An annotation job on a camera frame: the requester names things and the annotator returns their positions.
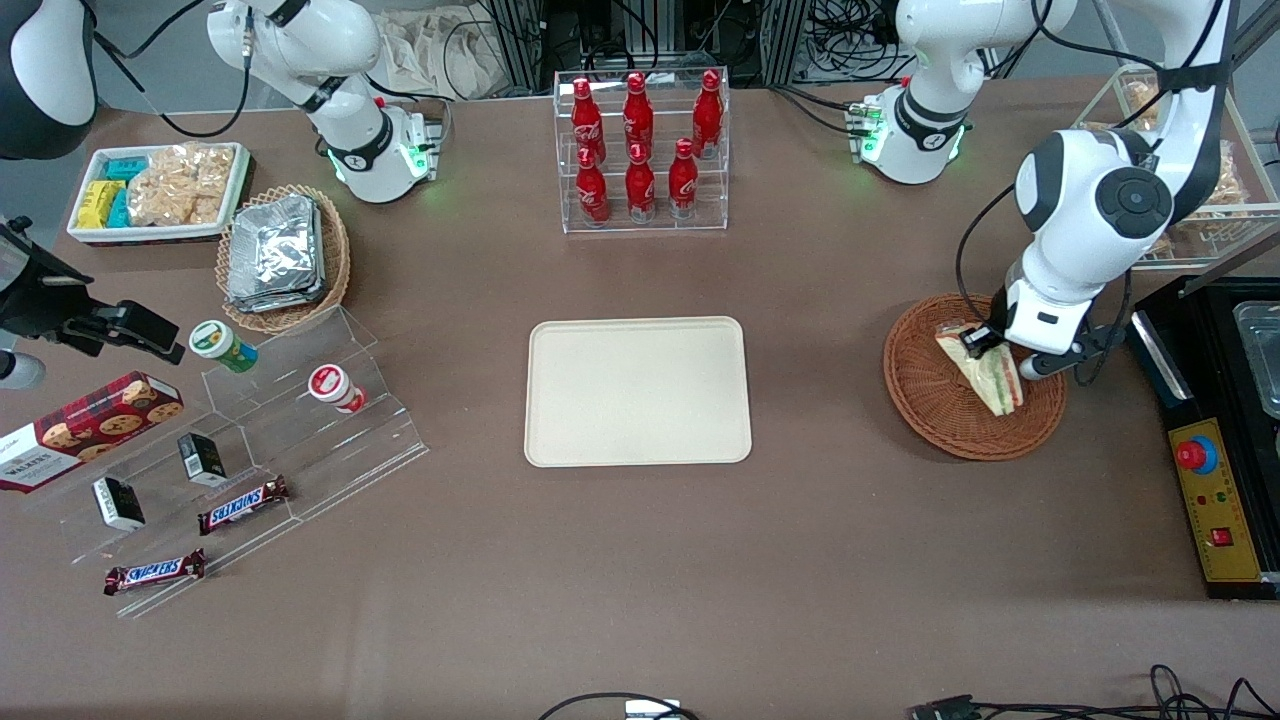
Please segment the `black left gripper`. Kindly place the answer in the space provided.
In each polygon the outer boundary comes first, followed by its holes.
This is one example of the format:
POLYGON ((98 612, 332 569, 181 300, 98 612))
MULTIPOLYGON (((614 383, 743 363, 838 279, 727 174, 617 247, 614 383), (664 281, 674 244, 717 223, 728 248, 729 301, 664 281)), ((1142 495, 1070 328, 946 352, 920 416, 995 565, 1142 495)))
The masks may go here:
POLYGON ((1009 337, 1012 311, 1009 304, 1009 288, 1000 287, 989 302, 989 315, 986 322, 960 332, 960 342, 972 359, 980 359, 988 351, 997 348, 1009 337))

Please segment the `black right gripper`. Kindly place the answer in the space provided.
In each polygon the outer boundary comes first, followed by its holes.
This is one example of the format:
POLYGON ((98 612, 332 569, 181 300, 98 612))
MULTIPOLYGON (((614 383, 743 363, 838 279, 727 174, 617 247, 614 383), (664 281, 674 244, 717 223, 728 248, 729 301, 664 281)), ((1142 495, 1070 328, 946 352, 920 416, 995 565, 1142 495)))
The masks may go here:
POLYGON ((131 347, 179 365, 179 328, 133 300, 99 309, 93 277, 29 241, 28 218, 3 220, 3 329, 27 340, 67 345, 97 357, 105 345, 131 347))

